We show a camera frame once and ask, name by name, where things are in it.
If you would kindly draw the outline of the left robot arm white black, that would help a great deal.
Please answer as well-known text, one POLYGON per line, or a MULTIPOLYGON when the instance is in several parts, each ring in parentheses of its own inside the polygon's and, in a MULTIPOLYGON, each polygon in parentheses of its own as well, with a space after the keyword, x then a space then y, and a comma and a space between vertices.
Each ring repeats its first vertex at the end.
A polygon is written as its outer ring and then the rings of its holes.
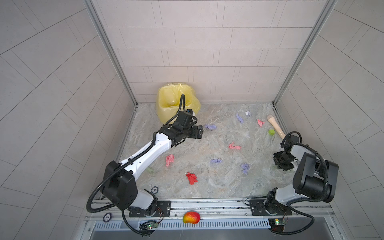
POLYGON ((146 216, 153 215, 158 199, 147 190, 138 190, 136 181, 164 152, 185 139, 201 139, 204 129, 197 122, 193 110, 186 109, 186 97, 182 94, 176 114, 153 133, 149 143, 128 159, 119 163, 111 161, 106 166, 103 180, 87 200, 87 212, 98 213, 117 207, 121 211, 134 208, 146 216))

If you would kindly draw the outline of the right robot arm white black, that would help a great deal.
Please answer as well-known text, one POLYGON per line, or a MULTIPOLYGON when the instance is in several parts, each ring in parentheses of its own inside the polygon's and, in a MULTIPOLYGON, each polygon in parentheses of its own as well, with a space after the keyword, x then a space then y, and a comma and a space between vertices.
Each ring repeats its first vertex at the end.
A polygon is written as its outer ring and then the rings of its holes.
POLYGON ((281 147, 284 150, 274 154, 274 163, 280 170, 293 170, 295 175, 292 184, 269 191, 264 201, 266 212, 287 215, 288 204, 301 201, 330 203, 336 193, 339 166, 305 145, 297 131, 288 133, 281 147))

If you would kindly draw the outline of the light green dustpan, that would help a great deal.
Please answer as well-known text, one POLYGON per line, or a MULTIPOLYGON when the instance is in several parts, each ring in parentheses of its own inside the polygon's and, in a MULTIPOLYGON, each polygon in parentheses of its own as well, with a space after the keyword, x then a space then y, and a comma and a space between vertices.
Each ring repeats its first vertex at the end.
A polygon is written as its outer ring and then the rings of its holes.
POLYGON ((149 173, 149 174, 154 174, 154 170, 150 167, 147 167, 146 168, 146 171, 149 173))

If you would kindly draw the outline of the white bin yellow bag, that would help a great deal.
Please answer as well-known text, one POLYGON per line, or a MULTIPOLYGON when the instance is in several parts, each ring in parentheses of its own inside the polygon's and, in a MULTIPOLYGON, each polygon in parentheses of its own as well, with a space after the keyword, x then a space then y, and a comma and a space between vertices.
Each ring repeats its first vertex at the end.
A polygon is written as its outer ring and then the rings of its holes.
POLYGON ((176 114, 182 94, 186 97, 186 109, 192 109, 195 115, 199 113, 201 103, 192 87, 181 83, 168 84, 161 87, 157 95, 157 114, 162 124, 176 114))

